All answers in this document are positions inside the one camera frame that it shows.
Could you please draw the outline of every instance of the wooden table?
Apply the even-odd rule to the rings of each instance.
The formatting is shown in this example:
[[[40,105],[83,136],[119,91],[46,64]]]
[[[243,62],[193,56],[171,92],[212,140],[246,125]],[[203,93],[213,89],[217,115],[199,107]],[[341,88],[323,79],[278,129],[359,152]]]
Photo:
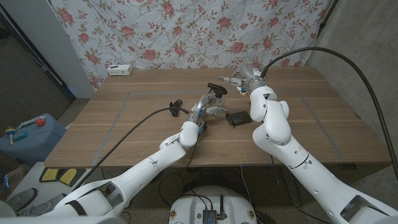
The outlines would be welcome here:
[[[222,85],[229,91],[224,98],[230,113],[249,112],[249,98],[217,79],[230,77],[233,71],[233,68],[136,70],[130,76],[108,77],[45,160],[45,166],[91,166],[149,113],[166,108],[177,99],[183,101],[183,108],[190,110],[208,92],[208,82]],[[314,68],[272,68],[267,74],[267,84],[279,100],[288,102],[292,134],[320,162],[390,162],[386,146]],[[186,120],[187,115],[182,112],[178,118],[168,111],[154,115],[127,137],[101,166],[137,164],[159,150],[159,144],[179,132]],[[270,155],[252,140],[252,132],[260,123],[233,128],[224,114],[205,116],[204,120],[208,129],[199,137],[190,166],[271,163]],[[187,151],[187,155],[173,166],[185,167],[191,155],[192,150]]]

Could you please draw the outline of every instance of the black cable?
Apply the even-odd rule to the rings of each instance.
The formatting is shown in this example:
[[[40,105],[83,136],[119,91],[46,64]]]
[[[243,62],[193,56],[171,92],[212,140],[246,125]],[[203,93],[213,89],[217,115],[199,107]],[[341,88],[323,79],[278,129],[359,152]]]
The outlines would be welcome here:
[[[102,178],[105,180],[106,178],[105,178],[105,175],[104,175],[104,169],[101,169],[101,171],[102,171]]]
[[[315,219],[315,220],[318,220],[318,221],[320,221],[320,222],[322,222],[322,223],[331,224],[330,222],[326,222],[326,221],[324,221],[324,220],[322,220],[322,219],[320,219],[320,218],[317,218],[317,217],[315,217],[315,216],[313,216],[313,215],[308,214],[307,212],[304,212],[304,210],[302,210],[301,208],[298,208],[298,207],[295,206],[295,205],[294,205],[294,207],[295,207],[298,211],[302,212],[304,215],[307,215],[307,216],[309,216],[309,217],[311,217],[311,218],[313,218],[313,219]]]
[[[254,213],[255,213],[256,216],[257,216],[257,221],[259,221],[259,222],[262,223],[262,224],[264,224],[264,223],[269,223],[269,222],[274,222],[274,223],[275,223],[275,221],[274,221],[273,219],[271,219],[271,218],[268,217],[267,215],[261,213],[261,212],[257,209],[256,205],[254,204],[254,202],[253,202],[253,200],[252,200],[252,198],[251,198],[251,196],[250,196],[249,187],[248,187],[248,185],[246,184],[246,181],[244,180],[243,169],[242,169],[242,167],[241,167],[241,180],[243,181],[244,188],[246,189],[246,193],[247,193],[247,195],[248,195],[248,197],[249,197],[250,204],[253,206]],[[268,217],[268,218],[270,219],[269,222],[264,222],[265,217]]]
[[[169,174],[169,175],[165,176],[165,177],[160,181],[157,190],[158,190],[159,195],[160,195],[161,199],[163,200],[163,202],[164,202],[167,206],[169,206],[170,209],[172,208],[172,206],[171,206],[171,205],[166,201],[166,199],[163,197],[162,192],[160,191],[160,188],[162,187],[163,181],[164,181],[166,178],[170,177],[171,175],[177,175],[177,176],[179,176],[180,179],[181,179],[182,185],[185,186],[185,183],[184,183],[184,180],[183,180],[182,176],[181,176],[180,174],[176,174],[176,173]]]
[[[277,176],[277,173],[276,173],[276,166],[275,166],[275,164],[274,164],[274,158],[273,158],[272,155],[271,155],[271,161],[272,161],[272,166],[274,167],[275,177],[276,177],[276,180],[278,181],[279,187],[280,187],[282,190],[284,190],[285,193],[289,194],[288,191],[287,191],[286,189],[284,189],[284,188],[279,184],[279,179],[278,179],[278,176]],[[293,205],[293,207],[295,207],[298,211],[302,212],[304,215],[307,215],[307,216],[309,216],[309,217],[311,217],[311,218],[313,218],[313,219],[316,219],[316,220],[318,220],[318,221],[320,221],[320,222],[322,222],[322,223],[331,224],[331,223],[326,222],[326,221],[324,221],[324,220],[322,220],[322,219],[320,219],[320,218],[314,217],[313,215],[310,215],[310,214],[308,214],[307,212],[304,212],[304,210],[302,210],[301,208],[298,208],[298,206],[296,206],[294,203],[292,203],[292,205]]]
[[[197,148],[197,144],[198,144],[198,141],[195,143],[195,146],[193,147],[193,152],[192,152],[191,158],[189,159],[189,162],[188,162],[188,165],[187,165],[186,169],[188,169],[189,164],[191,164],[193,155],[194,155],[194,153],[195,153],[195,149]]]
[[[213,209],[213,202],[211,202],[211,200],[210,200],[208,197],[206,197],[206,196],[197,195],[197,194],[183,194],[183,195],[181,195],[180,197],[184,197],[184,196],[194,196],[194,197],[198,197],[198,198],[205,204],[205,208],[206,208],[206,210],[207,210],[206,202],[202,199],[202,197],[203,197],[203,198],[207,199],[207,200],[210,202],[210,208],[211,208],[210,210]]]
[[[174,107],[181,107],[182,106],[182,100],[176,100],[174,103],[170,102],[170,107],[174,108]],[[170,109],[170,112],[172,114],[173,117],[178,117],[178,110],[175,109]]]
[[[196,195],[196,196],[198,196],[198,197],[204,197],[205,199],[207,199],[207,200],[209,200],[209,202],[210,202],[210,210],[212,210],[213,209],[213,202],[211,202],[211,200],[208,198],[208,197],[205,197],[205,196],[202,196],[202,195],[198,195],[198,194],[196,194],[192,189],[191,189],[191,191],[192,191],[192,193],[194,194],[194,195]]]
[[[220,176],[222,175],[222,172],[229,172],[231,174],[234,174],[238,179],[241,179],[241,175],[237,174],[235,171],[232,170],[226,170],[226,169],[220,169],[220,170],[213,170],[213,171],[207,171],[207,170],[202,170],[203,172],[212,172],[213,174],[219,174]]]
[[[335,9],[336,5],[337,5],[338,0],[334,0],[333,4],[330,6],[330,9],[328,11],[328,14],[325,16],[325,19],[323,20],[323,22],[319,25],[319,31],[318,31],[318,35],[317,38],[319,37],[319,35],[321,34],[323,28],[325,28],[326,23],[329,20],[329,17],[331,15],[331,13],[333,12],[333,10]]]
[[[131,214],[130,214],[130,213],[128,213],[128,212],[122,212],[122,213],[120,213],[120,214],[123,214],[123,213],[126,213],[126,214],[128,214],[128,215],[129,215],[129,222],[127,222],[127,224],[130,224],[130,222],[131,222]]]
[[[390,154],[390,157],[391,157],[392,167],[394,168],[396,179],[398,180],[398,163],[397,163],[396,153],[395,153],[394,148],[392,146],[390,134],[388,132],[387,124],[386,124],[386,121],[384,120],[384,116],[383,116],[383,113],[381,111],[381,107],[380,107],[379,101],[376,98],[376,94],[374,94],[374,91],[372,89],[371,84],[369,83],[368,79],[365,77],[365,74],[348,57],[345,57],[344,55],[342,55],[342,54],[340,54],[338,52],[335,52],[334,50],[326,49],[326,48],[323,48],[323,47],[304,47],[304,48],[301,48],[301,49],[292,50],[291,52],[288,52],[286,54],[283,54],[283,55],[275,58],[262,71],[261,78],[264,78],[266,76],[266,73],[268,72],[268,68],[271,65],[273,65],[274,63],[276,63],[277,61],[279,61],[280,59],[282,59],[284,57],[287,57],[289,55],[292,55],[292,54],[295,54],[295,53],[298,53],[298,52],[307,51],[307,50],[318,50],[318,51],[322,51],[322,52],[326,52],[326,53],[332,54],[334,56],[337,56],[337,57],[343,59],[345,62],[347,62],[349,65],[351,65],[354,68],[356,73],[362,79],[363,83],[365,84],[366,88],[368,89],[369,94],[371,95],[371,98],[372,98],[373,103],[374,103],[374,107],[376,108],[377,116],[379,117],[380,124],[381,124],[381,129],[383,130],[384,138],[386,139],[387,148],[388,148],[388,151],[389,151],[389,154]]]
[[[238,190],[236,190],[236,188],[237,188],[237,185],[239,185],[239,184],[241,184],[241,183],[238,183],[238,182],[233,183],[233,184],[229,183],[228,180],[226,180],[225,178],[223,178],[223,175],[222,175],[222,173],[221,173],[221,172],[223,172],[223,171],[225,171],[225,172],[231,172],[231,173],[233,173],[234,175],[236,175],[237,177],[239,177],[239,179],[241,180],[241,175],[238,175],[236,172],[234,172],[234,171],[232,171],[232,170],[213,170],[213,171],[206,171],[206,172],[212,172],[213,175],[219,174],[220,176],[219,176],[219,177],[215,177],[215,179],[219,180],[220,182],[218,182],[218,183],[214,182],[214,178],[212,178],[213,175],[203,175],[203,174],[201,174],[201,175],[203,175],[202,177],[200,177],[198,180],[194,180],[193,182],[189,183],[188,185],[191,185],[192,183],[198,184],[198,183],[199,183],[201,180],[203,180],[203,179],[211,178],[211,179],[212,179],[212,180],[210,180],[211,184],[216,184],[216,185],[222,185],[222,186],[225,186],[225,187],[229,187],[229,188],[234,189],[235,191],[238,192]],[[201,184],[201,185],[208,185],[208,184],[209,184],[209,183],[208,183],[208,180],[205,180],[205,184]],[[205,197],[205,196],[197,195],[192,189],[187,188],[188,185],[186,185],[186,186],[184,187],[184,191],[185,191],[185,192],[192,191],[194,194],[193,194],[193,195],[192,195],[192,194],[185,194],[185,195],[190,195],[190,196],[197,196],[197,197],[204,197],[204,198],[206,198],[207,200],[209,200],[210,205],[211,205],[211,210],[212,210],[212,209],[213,209],[213,202],[212,202],[209,198],[207,198],[207,197]],[[263,223],[274,223],[274,221],[273,221],[271,218],[269,218],[267,215],[265,215],[265,214],[263,214],[263,213],[257,211],[256,206],[255,206],[254,204],[253,204],[253,208],[254,208],[254,211],[255,211],[256,215],[260,218],[260,220],[261,220]]]
[[[102,162],[104,162],[104,160],[123,142],[123,140],[125,140],[136,128],[138,128],[138,126],[140,126],[144,121],[146,121],[148,118],[150,118],[151,116],[161,112],[161,111],[165,111],[165,110],[182,110],[184,113],[189,114],[189,111],[183,109],[183,108],[163,108],[160,110],[157,110],[153,113],[151,113],[150,115],[148,115],[146,118],[144,118],[142,121],[138,122],[138,124],[136,124],[134,127],[132,127],[130,129],[130,131],[128,131],[119,141],[118,143],[116,143],[111,150],[109,150],[108,153],[106,153],[106,155],[95,165],[93,166],[93,168],[91,168],[91,170],[89,171],[89,173],[79,182],[78,185],[76,185],[76,187],[73,190],[76,190],[77,188],[79,188],[84,181],[86,181],[86,179],[101,165]]]

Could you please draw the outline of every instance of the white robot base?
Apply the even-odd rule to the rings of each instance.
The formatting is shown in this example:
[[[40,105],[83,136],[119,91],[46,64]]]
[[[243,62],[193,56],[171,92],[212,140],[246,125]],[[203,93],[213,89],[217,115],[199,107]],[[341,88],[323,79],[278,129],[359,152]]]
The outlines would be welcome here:
[[[210,185],[197,187],[184,195],[172,205],[169,215],[170,224],[257,223],[256,214],[250,202],[231,189]]]

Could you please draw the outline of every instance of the yellow object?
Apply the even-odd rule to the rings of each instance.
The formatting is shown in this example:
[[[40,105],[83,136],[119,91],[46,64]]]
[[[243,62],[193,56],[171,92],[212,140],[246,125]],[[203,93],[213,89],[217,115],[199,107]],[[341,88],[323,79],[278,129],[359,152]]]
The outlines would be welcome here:
[[[14,127],[12,127],[12,126],[8,126],[7,129],[6,129],[6,131],[5,131],[5,133],[7,133],[7,132],[9,132],[9,131],[16,132],[17,130],[16,130]]]
[[[40,181],[48,182],[48,181],[56,181],[58,176],[58,169],[45,169],[42,174]]]
[[[76,169],[68,169],[60,178],[60,182],[70,185],[73,178],[76,176],[77,170]]]

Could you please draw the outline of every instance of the white wall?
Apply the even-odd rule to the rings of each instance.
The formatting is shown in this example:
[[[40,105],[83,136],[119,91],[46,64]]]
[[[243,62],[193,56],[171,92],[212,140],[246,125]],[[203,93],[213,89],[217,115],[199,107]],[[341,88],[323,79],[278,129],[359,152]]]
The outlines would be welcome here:
[[[398,155],[398,1],[339,0],[316,46],[350,58],[364,72],[379,100]],[[371,97],[356,72],[341,59],[312,52],[316,68],[384,141]]]
[[[0,0],[0,3],[75,97],[91,98],[95,91],[48,1]]]

